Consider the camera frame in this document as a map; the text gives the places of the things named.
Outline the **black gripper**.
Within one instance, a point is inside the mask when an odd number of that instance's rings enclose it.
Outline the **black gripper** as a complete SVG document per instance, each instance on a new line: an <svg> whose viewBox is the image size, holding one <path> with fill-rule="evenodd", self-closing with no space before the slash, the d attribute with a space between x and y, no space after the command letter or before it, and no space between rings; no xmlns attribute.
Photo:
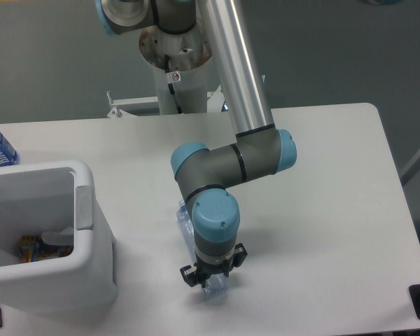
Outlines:
<svg viewBox="0 0 420 336"><path fill-rule="evenodd" d="M247 255L248 252L242 243L234 246L234 252L231 251L225 255L210 256L196 252L196 265L182 267L180 273L190 287L198 285L205 287L205 282L212 275L223 274L225 277L229 277L234 268L243 264Z"/></svg>

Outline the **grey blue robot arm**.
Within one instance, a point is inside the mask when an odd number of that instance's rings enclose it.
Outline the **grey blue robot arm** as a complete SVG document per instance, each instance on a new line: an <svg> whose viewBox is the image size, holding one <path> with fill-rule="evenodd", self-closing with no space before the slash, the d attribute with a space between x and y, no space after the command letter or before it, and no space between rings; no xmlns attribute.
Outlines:
<svg viewBox="0 0 420 336"><path fill-rule="evenodd" d="M112 34L140 31L139 49L155 77L161 114L207 111L205 71L215 62L236 141L217 149L179 146L171 168L188 209L195 262L181 269L189 286L228 275L247 257L237 241L239 205L228 192L292 167L297 149L277 129L267 103L240 1L97 1Z"/></svg>

